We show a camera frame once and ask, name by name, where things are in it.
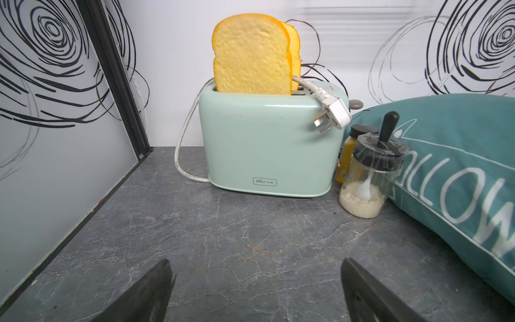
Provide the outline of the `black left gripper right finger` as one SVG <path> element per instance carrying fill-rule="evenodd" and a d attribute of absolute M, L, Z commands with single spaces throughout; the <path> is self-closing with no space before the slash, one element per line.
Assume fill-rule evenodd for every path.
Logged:
<path fill-rule="evenodd" d="M 341 282 L 352 321 L 425 320 L 352 258 L 343 260 Z"/>

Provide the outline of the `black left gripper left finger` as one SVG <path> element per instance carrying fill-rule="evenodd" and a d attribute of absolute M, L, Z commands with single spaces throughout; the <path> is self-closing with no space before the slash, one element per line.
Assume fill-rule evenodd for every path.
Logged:
<path fill-rule="evenodd" d="M 93 321 L 164 321 L 175 282 L 162 259 Z"/>

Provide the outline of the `teal pillow with cat print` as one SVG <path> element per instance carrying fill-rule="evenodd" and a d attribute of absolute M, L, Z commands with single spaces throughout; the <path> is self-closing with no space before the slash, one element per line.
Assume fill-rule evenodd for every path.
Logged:
<path fill-rule="evenodd" d="M 441 237 L 478 276 L 514 301 L 514 99 L 480 94 L 417 97 L 354 115 L 410 149 L 390 200 Z"/>

